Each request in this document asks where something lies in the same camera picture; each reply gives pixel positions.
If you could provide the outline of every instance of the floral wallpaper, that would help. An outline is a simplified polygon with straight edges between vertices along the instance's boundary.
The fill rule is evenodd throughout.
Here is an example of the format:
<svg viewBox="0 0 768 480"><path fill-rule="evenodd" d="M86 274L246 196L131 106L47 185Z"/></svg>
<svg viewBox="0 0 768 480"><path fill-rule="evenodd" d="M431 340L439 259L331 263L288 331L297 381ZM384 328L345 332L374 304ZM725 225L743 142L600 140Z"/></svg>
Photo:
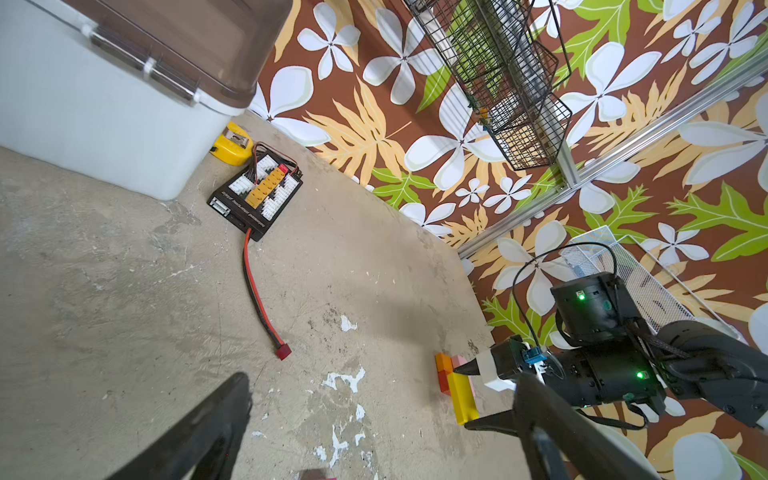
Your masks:
<svg viewBox="0 0 768 480"><path fill-rule="evenodd" d="M579 167L768 44L757 0L533 0L531 28L561 59ZM565 52L557 37L563 34ZM453 247L555 188L552 168L512 171L433 45L394 0L293 0L251 109ZM494 337L530 338L509 289L536 253L607 225L700 321L724 318L768 352L768 87L755 78L630 161L464 260ZM650 257L654 255L702 305ZM548 258L521 273L543 343L564 347ZM768 439L704 401L670 397L649 429L606 428L660 478L768 478ZM594 414L637 421L625 407Z"/></svg>
<svg viewBox="0 0 768 480"><path fill-rule="evenodd" d="M565 144L577 164L749 61L766 47L766 18L755 0L534 0L529 23L560 57L556 78L565 55L573 70L556 93L574 113ZM460 247L561 180L509 167L433 47L401 2L293 0L250 108ZM638 168L587 185L581 206L608 212L599 185Z"/></svg>
<svg viewBox="0 0 768 480"><path fill-rule="evenodd" d="M696 319L722 331L735 329L753 348L768 353L768 273L755 268L768 265L767 122L768 83L755 78L729 101L464 260L494 338L502 341L513 333L531 338L510 290L525 262L608 226ZM548 346L570 348L554 325L549 289L573 278L557 255L520 272L518 298ZM768 437L703 400L678 402L667 394L667 415L645 411L652 422L648 429L600 428L661 478L768 478ZM642 423L621 404L591 410Z"/></svg>

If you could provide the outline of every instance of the orange block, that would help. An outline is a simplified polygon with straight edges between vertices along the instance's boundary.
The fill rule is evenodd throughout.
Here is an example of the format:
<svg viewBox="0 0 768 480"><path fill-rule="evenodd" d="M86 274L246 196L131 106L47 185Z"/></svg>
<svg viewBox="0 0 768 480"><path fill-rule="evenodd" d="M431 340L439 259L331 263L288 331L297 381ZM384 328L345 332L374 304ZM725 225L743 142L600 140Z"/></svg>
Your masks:
<svg viewBox="0 0 768 480"><path fill-rule="evenodd" d="M453 372L453 364L451 363L451 357L444 353L438 353L435 355L435 363L437 363L438 372Z"/></svg>
<svg viewBox="0 0 768 480"><path fill-rule="evenodd" d="M440 391L451 396L451 388L448 385L448 372L437 372L437 380L440 382Z"/></svg>

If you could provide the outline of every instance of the red connector plug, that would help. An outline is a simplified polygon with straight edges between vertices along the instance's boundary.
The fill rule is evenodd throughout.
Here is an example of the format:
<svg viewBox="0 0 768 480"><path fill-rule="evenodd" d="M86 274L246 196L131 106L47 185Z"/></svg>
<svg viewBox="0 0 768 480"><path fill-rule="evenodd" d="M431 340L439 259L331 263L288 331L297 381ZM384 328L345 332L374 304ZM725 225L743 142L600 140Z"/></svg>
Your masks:
<svg viewBox="0 0 768 480"><path fill-rule="evenodd" d="M284 343L283 345L280 346L279 349L275 350L275 353L277 354L277 358L281 360L285 360L286 357L290 355L291 349L287 343Z"/></svg>

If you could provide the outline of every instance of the yellow block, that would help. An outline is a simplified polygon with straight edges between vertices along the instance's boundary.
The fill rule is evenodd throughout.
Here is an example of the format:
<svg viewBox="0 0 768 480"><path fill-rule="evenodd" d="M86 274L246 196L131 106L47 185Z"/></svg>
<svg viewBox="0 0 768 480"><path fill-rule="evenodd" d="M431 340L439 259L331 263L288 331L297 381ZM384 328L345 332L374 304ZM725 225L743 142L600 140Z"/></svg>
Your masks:
<svg viewBox="0 0 768 480"><path fill-rule="evenodd" d="M456 422L459 425L464 425L470 420L479 419L480 413L475 404L475 397L472 395L469 377L460 373L449 373L448 386L451 388L451 400L453 400Z"/></svg>

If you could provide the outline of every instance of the concrete floor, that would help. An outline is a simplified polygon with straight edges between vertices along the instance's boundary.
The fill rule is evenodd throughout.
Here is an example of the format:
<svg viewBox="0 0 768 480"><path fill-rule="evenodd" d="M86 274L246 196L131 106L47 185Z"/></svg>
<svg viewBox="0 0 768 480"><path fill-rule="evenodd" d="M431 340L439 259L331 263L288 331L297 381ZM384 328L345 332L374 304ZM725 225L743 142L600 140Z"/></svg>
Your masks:
<svg viewBox="0 0 768 480"><path fill-rule="evenodd" d="M209 156L159 202L0 149L2 477L103 478L244 371L253 409L235 478L527 478L517 439L459 428L438 389L436 352L492 344L455 252L270 125L243 122L305 172L250 247L293 349L284 362L243 284L243 234L206 205L233 167ZM344 333L342 314L358 329ZM323 385L361 367L357 393ZM510 405L477 390L481 412ZM334 434L349 447L330 470Z"/></svg>

